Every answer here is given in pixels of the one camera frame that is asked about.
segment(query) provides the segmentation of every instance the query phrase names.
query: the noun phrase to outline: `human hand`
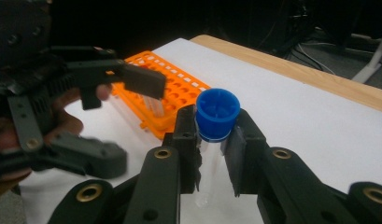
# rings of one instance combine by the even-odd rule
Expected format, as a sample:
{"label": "human hand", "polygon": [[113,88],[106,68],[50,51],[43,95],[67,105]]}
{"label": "human hand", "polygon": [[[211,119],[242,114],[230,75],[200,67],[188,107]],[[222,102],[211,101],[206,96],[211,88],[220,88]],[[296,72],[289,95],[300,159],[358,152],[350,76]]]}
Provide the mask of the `human hand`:
{"label": "human hand", "polygon": [[[106,100],[111,92],[110,85],[100,85],[97,87],[96,95],[100,100]],[[62,132],[79,134],[83,129],[82,122],[68,114],[64,108],[80,98],[79,90],[72,89],[59,97],[52,105],[51,110],[56,118],[57,127],[44,136],[44,141],[48,144],[56,135]],[[20,143],[14,125],[10,119],[0,118],[0,153],[18,150]],[[26,168],[14,173],[4,174],[0,177],[0,182],[8,182],[21,179],[31,173],[30,168]]]}

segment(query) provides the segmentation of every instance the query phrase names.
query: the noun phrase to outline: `clear plastic tube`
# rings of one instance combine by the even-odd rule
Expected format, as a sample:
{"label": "clear plastic tube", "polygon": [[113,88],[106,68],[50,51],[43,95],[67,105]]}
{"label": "clear plastic tube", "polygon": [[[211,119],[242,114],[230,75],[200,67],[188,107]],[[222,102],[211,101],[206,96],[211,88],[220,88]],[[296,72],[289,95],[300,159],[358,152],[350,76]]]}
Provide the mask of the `clear plastic tube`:
{"label": "clear plastic tube", "polygon": [[200,208],[211,204],[213,186],[219,164],[222,161],[220,146],[235,124],[240,103],[229,91],[210,89],[203,91],[196,100],[195,120],[198,127],[201,144],[202,165],[199,172],[202,176],[199,191],[195,192],[195,202]]}
{"label": "clear plastic tube", "polygon": [[208,207],[213,197],[213,183],[217,170],[222,162],[221,143],[208,143],[202,140],[199,150],[202,156],[202,166],[199,171],[202,176],[199,191],[195,193],[195,203],[199,208]]}

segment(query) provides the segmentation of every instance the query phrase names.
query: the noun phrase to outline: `blue cap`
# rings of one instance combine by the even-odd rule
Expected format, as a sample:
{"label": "blue cap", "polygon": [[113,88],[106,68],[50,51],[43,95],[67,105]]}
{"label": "blue cap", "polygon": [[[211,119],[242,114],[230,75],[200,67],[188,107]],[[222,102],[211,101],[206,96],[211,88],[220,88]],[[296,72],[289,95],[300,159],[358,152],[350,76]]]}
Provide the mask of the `blue cap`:
{"label": "blue cap", "polygon": [[196,100],[199,134],[207,142],[220,142],[231,132],[240,112],[240,103],[229,91],[209,89]]}

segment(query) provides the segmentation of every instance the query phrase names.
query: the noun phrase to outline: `orange test tube rack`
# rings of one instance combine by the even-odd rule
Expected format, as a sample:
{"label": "orange test tube rack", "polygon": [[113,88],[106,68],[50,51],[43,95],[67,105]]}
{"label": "orange test tube rack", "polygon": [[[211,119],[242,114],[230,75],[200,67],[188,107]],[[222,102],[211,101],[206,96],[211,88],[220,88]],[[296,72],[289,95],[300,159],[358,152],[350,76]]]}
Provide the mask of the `orange test tube rack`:
{"label": "orange test tube rack", "polygon": [[125,62],[158,71],[166,76],[164,96],[161,100],[126,91],[123,83],[115,83],[112,91],[114,96],[120,97],[141,119],[140,127],[149,129],[159,139],[163,139],[165,133],[174,130],[177,111],[185,105],[195,104],[197,96],[210,88],[151,51],[136,54]]}

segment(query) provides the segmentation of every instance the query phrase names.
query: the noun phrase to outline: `brass screw insert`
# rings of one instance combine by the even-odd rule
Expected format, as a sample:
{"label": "brass screw insert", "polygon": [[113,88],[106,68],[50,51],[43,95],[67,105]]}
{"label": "brass screw insert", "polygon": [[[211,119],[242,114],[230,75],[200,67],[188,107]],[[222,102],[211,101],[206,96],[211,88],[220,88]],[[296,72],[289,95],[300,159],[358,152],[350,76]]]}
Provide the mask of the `brass screw insert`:
{"label": "brass screw insert", "polygon": [[77,200],[81,203],[90,202],[103,192],[103,188],[99,184],[90,184],[81,189],[77,194]]}
{"label": "brass screw insert", "polygon": [[382,204],[382,189],[365,188],[362,191],[370,200]]}
{"label": "brass screw insert", "polygon": [[273,155],[279,159],[287,160],[291,157],[288,151],[283,149],[275,149],[273,150]]}
{"label": "brass screw insert", "polygon": [[166,159],[171,156],[171,151],[168,149],[159,149],[155,151],[155,157],[158,159]]}

